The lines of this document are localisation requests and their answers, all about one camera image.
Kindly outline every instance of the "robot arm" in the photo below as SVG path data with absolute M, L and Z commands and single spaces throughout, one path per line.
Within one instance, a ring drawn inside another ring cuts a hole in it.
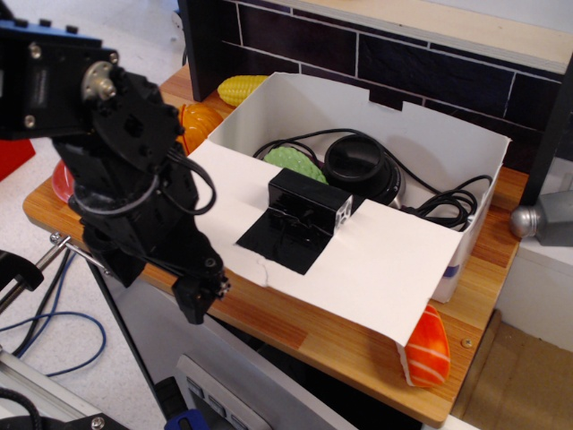
M 146 263 L 173 273 L 180 308 L 202 323 L 229 286 L 195 225 L 215 191 L 196 208 L 191 172 L 212 183 L 175 141 L 182 131 L 157 85 L 119 67 L 100 40 L 49 21 L 0 20 L 0 139 L 51 137 L 74 177 L 68 203 L 94 257 L 125 286 Z

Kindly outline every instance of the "silver metal knob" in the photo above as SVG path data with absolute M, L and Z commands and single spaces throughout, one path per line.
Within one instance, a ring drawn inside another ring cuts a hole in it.
M 535 206 L 518 206 L 511 212 L 509 229 L 517 237 L 532 237 L 537 233 L 539 213 Z

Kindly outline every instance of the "red object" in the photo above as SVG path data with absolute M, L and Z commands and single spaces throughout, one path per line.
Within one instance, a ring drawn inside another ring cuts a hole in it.
M 405 348 L 398 345 L 408 385 L 433 387 L 449 375 L 449 345 L 440 314 L 427 305 Z
M 0 181 L 31 159 L 36 152 L 30 140 L 0 141 Z
M 70 196 L 73 194 L 73 176 L 61 159 L 56 164 L 52 175 L 52 188 L 54 188 L 54 193 L 61 200 L 68 203 Z

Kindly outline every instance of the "metal screw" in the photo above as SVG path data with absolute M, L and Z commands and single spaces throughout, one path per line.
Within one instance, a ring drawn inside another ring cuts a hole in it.
M 42 57 L 42 48 L 35 43 L 30 43 L 28 49 L 30 50 L 31 57 L 35 60 L 39 60 Z
M 62 238 L 62 235 L 60 235 L 60 234 L 56 231 L 55 233 L 52 233 L 52 234 L 50 235 L 50 242 L 51 242 L 52 244 L 57 244 L 57 243 L 60 241 L 61 238 Z
M 24 125 L 26 128 L 34 128 L 36 126 L 36 117 L 34 115 L 26 115 L 24 117 Z
M 101 430 L 106 425 L 106 421 L 102 417 L 95 417 L 91 420 L 91 430 Z

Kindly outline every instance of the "white floor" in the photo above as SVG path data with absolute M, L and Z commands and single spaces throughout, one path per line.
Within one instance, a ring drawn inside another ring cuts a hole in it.
M 7 0 L 6 3 L 19 18 L 30 22 L 49 19 L 57 28 L 74 25 L 79 27 L 80 34 L 103 39 L 104 46 L 118 49 L 122 67 L 143 74 L 152 82 L 162 83 L 181 67 L 184 38 L 172 21 L 176 0 Z M 40 139 L 33 144 L 36 155 L 0 182 L 0 249 L 36 262 L 50 247 L 49 234 L 27 220 L 21 203 L 50 177 L 59 158 L 49 140 Z M 45 272 L 48 281 L 36 292 L 25 292 L 0 315 L 0 328 L 34 315 L 56 266 L 54 263 L 48 268 Z M 89 367 L 53 379 L 124 426 L 143 430 L 163 428 L 165 420 L 87 264 L 80 258 L 76 258 L 66 277 L 58 310 L 84 312 L 100 320 L 107 331 L 107 347 L 103 356 Z M 25 331 L 20 328 L 0 332 L 0 345 L 12 351 Z M 50 373 L 85 361 L 98 350 L 100 342 L 99 331 L 91 322 L 61 317 L 50 323 L 23 361 L 42 373 Z

